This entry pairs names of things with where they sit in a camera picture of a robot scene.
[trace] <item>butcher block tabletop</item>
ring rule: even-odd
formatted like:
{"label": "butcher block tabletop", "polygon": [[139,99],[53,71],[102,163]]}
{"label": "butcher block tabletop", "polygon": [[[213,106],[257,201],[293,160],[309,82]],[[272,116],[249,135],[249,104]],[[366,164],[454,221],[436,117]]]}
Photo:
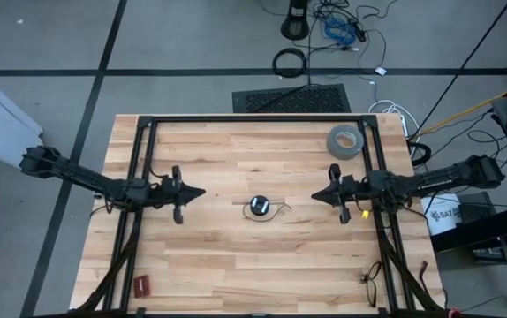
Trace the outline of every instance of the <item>butcher block tabletop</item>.
{"label": "butcher block tabletop", "polygon": [[[138,118],[116,117],[104,175],[126,178]],[[381,114],[377,119],[388,169],[412,175],[398,115]],[[337,208],[311,199],[329,184],[331,163],[340,165],[343,176],[365,177],[362,155],[339,161],[326,149],[329,131],[340,124],[344,123],[160,123],[151,162],[154,173],[171,174],[171,167],[178,165],[185,183],[207,192],[182,208],[182,225],[174,224],[172,206],[144,210],[134,277],[148,275],[151,294],[136,299],[132,291],[129,312],[145,307],[151,314],[376,314],[360,281],[381,260],[373,216],[363,219],[350,203],[352,220],[341,224]],[[147,133],[136,176],[144,163]],[[370,131],[367,137],[376,168]],[[150,175],[149,181],[160,180]],[[269,198],[270,216],[283,208],[265,223],[247,219],[243,208],[255,195]],[[95,201],[95,208],[102,205]],[[368,201],[360,206],[370,208]],[[413,207],[420,210],[420,201]],[[249,207],[246,215],[251,215]],[[406,210],[397,215],[409,270],[418,277],[422,262],[428,262],[426,286],[443,306],[424,218]],[[104,208],[92,216],[71,308],[81,305],[106,274],[118,216],[119,211],[108,214]],[[404,307],[400,278],[393,272],[398,305]],[[119,305],[124,272],[117,277],[113,308]],[[382,272],[375,283],[377,306],[389,307]]]}

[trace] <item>gray duct tape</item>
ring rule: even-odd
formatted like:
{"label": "gray duct tape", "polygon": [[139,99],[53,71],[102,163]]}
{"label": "gray duct tape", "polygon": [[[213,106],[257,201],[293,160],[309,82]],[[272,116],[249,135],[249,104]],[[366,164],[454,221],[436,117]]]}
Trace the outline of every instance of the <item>gray duct tape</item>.
{"label": "gray duct tape", "polygon": [[[345,147],[338,143],[338,139],[345,138],[351,144]],[[363,136],[358,128],[352,125],[338,125],[330,131],[326,139],[326,148],[331,155],[339,160],[352,159],[361,152],[364,146]]]}

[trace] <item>small red block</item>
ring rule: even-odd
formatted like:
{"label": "small red block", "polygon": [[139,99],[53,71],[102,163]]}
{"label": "small red block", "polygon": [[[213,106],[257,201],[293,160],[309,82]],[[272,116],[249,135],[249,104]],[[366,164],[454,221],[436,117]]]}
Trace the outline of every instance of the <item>small red block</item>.
{"label": "small red block", "polygon": [[148,275],[138,276],[133,279],[133,293],[136,298],[149,296],[149,277]]}

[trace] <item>eyeglasses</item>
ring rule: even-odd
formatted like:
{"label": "eyeglasses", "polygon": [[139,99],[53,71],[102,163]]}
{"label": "eyeglasses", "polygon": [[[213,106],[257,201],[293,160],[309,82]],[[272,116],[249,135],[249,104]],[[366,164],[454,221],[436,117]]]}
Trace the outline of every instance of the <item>eyeglasses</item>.
{"label": "eyeglasses", "polygon": [[369,301],[369,306],[375,308],[377,305],[377,285],[375,285],[374,279],[379,275],[379,271],[381,270],[383,263],[380,261],[376,261],[367,274],[363,274],[361,278],[361,283],[366,285],[367,289],[367,301]]}

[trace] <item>black puck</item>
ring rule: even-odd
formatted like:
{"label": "black puck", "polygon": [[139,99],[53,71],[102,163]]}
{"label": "black puck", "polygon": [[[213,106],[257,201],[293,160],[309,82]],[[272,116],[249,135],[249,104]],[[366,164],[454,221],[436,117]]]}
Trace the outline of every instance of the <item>black puck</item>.
{"label": "black puck", "polygon": [[257,216],[265,216],[269,212],[269,200],[263,195],[256,195],[250,201],[250,210]]}

